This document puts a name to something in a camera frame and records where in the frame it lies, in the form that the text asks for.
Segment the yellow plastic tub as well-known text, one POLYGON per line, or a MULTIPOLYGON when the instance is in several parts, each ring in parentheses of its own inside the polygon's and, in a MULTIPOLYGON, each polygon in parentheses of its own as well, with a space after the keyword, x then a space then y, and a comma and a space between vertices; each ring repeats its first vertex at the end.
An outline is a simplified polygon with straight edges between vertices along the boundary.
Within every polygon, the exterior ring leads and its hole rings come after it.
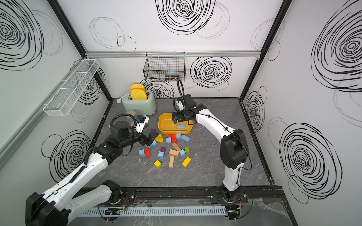
POLYGON ((170 135, 170 134, 189 134, 191 130, 193 129, 192 125, 188 125, 187 121, 180 122, 177 124, 174 124, 172 121, 172 114, 171 113, 164 113, 161 114, 158 119, 158 129, 160 132, 164 135, 170 135), (178 124, 184 124, 185 129, 178 130, 177 125, 178 124))

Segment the blue long block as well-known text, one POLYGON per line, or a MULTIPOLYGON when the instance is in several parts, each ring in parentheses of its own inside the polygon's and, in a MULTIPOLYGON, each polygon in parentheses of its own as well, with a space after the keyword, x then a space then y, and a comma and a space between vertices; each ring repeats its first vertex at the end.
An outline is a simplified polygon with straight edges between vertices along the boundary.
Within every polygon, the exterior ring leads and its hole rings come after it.
POLYGON ((181 136, 181 139, 182 139, 183 141, 186 141, 186 142, 189 142, 189 141, 190 141, 190 138, 189 138, 188 136, 186 136, 186 135, 182 135, 182 136, 181 136))

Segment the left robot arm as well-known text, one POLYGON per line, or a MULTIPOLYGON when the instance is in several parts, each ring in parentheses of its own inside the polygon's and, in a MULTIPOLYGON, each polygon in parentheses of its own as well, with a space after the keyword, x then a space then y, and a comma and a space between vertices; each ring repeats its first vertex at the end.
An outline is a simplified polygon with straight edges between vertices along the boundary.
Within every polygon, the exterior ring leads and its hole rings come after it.
POLYGON ((109 125, 110 135, 103 143, 90 148, 83 162, 73 172, 42 194, 33 193, 25 203, 25 225, 66 226, 87 210, 105 203, 118 204, 124 197, 120 186, 107 180, 95 189, 77 196, 94 176, 123 154, 123 149, 135 143, 151 146, 158 133, 145 135, 149 117, 120 114, 109 125))

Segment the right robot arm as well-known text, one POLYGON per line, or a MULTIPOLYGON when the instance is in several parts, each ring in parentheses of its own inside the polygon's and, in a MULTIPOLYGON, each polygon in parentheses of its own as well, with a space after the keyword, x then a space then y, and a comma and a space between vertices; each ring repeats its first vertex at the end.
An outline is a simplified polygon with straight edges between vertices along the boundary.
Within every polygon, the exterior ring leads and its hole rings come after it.
POLYGON ((222 182, 222 196, 231 203, 237 199, 240 191, 240 175, 244 163, 249 159, 248 144, 243 130, 235 130, 214 116, 204 104, 197 104, 190 94, 173 100, 175 112, 173 123, 187 122, 201 124, 220 142, 220 158, 225 165, 222 182))

